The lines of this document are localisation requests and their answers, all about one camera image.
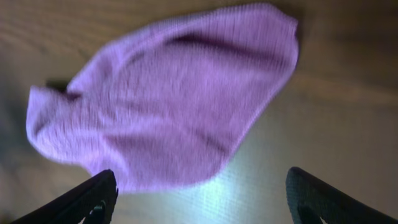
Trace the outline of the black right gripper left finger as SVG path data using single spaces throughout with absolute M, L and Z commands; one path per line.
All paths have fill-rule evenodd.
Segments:
M 110 224 L 117 197 L 114 172 L 104 170 L 12 224 Z

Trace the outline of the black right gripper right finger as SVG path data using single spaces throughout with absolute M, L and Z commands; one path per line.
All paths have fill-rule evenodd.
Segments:
M 397 224 L 299 167 L 289 169 L 285 187 L 294 224 Z

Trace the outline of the purple microfiber cloth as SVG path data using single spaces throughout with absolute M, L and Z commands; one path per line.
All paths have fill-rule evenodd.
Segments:
M 112 170 L 123 193 L 203 182 L 291 77 L 297 25 L 268 3 L 150 24 L 105 45 L 65 91 L 33 86 L 27 138 L 47 159 Z

